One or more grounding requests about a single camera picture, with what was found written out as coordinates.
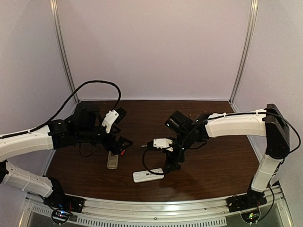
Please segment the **grey remote control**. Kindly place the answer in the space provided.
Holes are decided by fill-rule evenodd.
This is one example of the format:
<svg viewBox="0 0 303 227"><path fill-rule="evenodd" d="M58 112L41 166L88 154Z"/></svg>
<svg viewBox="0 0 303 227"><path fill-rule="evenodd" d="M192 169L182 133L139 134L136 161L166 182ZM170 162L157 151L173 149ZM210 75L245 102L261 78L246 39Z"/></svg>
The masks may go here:
<svg viewBox="0 0 303 227"><path fill-rule="evenodd" d="M107 158L107 168L109 170L118 169L118 160L119 160L119 155L115 155L111 151L109 151Z"/></svg>

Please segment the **white remote control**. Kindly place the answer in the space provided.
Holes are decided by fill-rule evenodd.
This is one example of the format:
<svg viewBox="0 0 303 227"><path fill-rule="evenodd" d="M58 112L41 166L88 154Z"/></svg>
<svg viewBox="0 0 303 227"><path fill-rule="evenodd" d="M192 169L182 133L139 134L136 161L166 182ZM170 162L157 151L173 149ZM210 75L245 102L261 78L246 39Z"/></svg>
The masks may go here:
<svg viewBox="0 0 303 227"><path fill-rule="evenodd" d="M139 171L133 173L133 181L135 183L143 183L148 181L155 181L164 178L163 170L161 168L152 169L152 172L159 173L160 175L155 175L150 173L149 171Z"/></svg>

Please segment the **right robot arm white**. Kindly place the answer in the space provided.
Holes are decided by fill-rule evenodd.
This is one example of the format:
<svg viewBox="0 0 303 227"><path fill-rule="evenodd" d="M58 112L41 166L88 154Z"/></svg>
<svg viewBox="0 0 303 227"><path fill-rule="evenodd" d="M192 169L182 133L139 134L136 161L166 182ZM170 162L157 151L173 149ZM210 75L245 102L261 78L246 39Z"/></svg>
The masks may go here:
<svg viewBox="0 0 303 227"><path fill-rule="evenodd" d="M166 173L179 168L179 164L185 160L185 151L196 142L222 136L266 137L265 154L249 186L249 192L263 193L276 170L290 154L289 126L275 104L252 112L205 113L195 120L175 111L165 124L177 135L166 151Z"/></svg>

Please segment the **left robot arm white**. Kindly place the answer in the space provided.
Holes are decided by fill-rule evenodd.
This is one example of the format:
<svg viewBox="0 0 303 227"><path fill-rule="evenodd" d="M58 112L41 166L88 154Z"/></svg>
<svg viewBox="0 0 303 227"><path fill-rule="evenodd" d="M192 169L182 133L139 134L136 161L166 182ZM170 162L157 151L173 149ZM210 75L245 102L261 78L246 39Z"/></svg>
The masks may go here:
<svg viewBox="0 0 303 227"><path fill-rule="evenodd" d="M0 137L0 182L51 198L65 196L60 182L52 177L39 176L21 169L9 158L41 151L90 144L102 145L106 151L120 155L133 142L116 135L121 131L116 125L125 117L123 108L112 109L102 117L94 105L77 104L73 114L66 119L50 120L45 125L27 131Z"/></svg>

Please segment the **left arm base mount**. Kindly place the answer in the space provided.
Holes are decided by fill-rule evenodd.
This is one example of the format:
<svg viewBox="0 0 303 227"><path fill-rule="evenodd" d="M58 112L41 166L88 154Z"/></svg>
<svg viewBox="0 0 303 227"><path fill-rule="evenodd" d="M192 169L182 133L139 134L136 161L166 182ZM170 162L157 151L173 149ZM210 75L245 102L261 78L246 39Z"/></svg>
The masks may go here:
<svg viewBox="0 0 303 227"><path fill-rule="evenodd" d="M81 197L55 194L49 197L43 197L44 204L49 205L52 208L62 209L65 211L71 211L81 213L83 209L84 199Z"/></svg>

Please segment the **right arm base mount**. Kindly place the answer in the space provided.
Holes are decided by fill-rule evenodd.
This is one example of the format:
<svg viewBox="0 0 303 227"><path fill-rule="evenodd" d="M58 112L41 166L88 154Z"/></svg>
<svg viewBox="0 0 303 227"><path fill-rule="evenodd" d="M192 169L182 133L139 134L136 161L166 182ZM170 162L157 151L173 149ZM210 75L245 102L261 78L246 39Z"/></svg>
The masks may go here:
<svg viewBox="0 0 303 227"><path fill-rule="evenodd" d="M234 195L226 199L229 212L236 212L256 208L267 203L264 193L246 193L243 195Z"/></svg>

